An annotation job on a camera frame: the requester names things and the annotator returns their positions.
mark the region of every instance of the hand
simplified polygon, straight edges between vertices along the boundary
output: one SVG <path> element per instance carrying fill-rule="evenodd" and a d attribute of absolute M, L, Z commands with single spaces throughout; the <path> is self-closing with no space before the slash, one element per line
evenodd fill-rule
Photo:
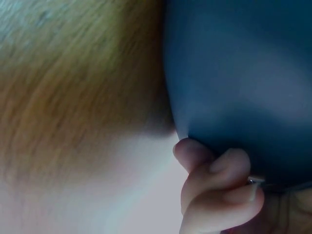
<path fill-rule="evenodd" d="M 257 184 L 246 185 L 250 161 L 243 150 L 215 160 L 208 148 L 184 139 L 174 154 L 190 173 L 181 194 L 180 234 L 312 233 L 312 190 L 264 194 Z"/>

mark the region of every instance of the finger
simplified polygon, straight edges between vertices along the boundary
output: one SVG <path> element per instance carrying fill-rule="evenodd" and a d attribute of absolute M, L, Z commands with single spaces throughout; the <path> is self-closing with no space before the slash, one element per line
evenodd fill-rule
<path fill-rule="evenodd" d="M 213 233 L 242 225 L 260 212 L 263 202 L 263 191 L 255 184 L 202 193 L 187 208 L 180 234 Z"/>
<path fill-rule="evenodd" d="M 213 164 L 199 166 L 190 173 L 182 188 L 182 214 L 190 202 L 205 191 L 228 190 L 245 185 L 249 173 L 249 158 L 240 149 L 230 149 Z"/>
<path fill-rule="evenodd" d="M 199 165 L 212 162 L 215 159 L 211 150 L 190 138 L 185 138 L 175 145 L 174 155 L 188 173 Z"/>

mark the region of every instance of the skin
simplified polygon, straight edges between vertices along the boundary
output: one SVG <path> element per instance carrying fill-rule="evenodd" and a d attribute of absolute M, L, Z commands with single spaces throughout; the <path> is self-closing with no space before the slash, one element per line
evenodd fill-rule
<path fill-rule="evenodd" d="M 223 230 L 232 234 L 312 233 L 311 189 L 277 195 L 257 188 L 254 194 L 253 187 L 245 185 L 250 162 L 240 149 L 216 160 L 224 166 L 218 173 L 210 172 L 215 155 L 194 140 L 180 141 L 174 153 L 190 173 L 181 194 L 184 219 L 180 234 L 219 234 Z M 231 191 L 236 195 L 240 191 L 235 204 L 225 199 Z"/>

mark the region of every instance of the fingernail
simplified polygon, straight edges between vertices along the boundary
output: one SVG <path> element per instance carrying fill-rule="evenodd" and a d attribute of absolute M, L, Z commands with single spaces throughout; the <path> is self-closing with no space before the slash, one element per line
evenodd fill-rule
<path fill-rule="evenodd" d="M 174 155 L 176 155 L 176 145 L 174 145 L 174 148 L 172 149 L 172 152 L 174 153 Z"/>
<path fill-rule="evenodd" d="M 228 166 L 228 156 L 233 151 L 233 149 L 228 149 L 223 155 L 221 155 L 216 161 L 214 161 L 210 168 L 210 173 L 219 173 L 225 170 Z"/>
<path fill-rule="evenodd" d="M 229 191 L 223 195 L 223 200 L 232 204 L 252 202 L 256 198 L 258 187 L 259 183 L 255 183 Z"/>

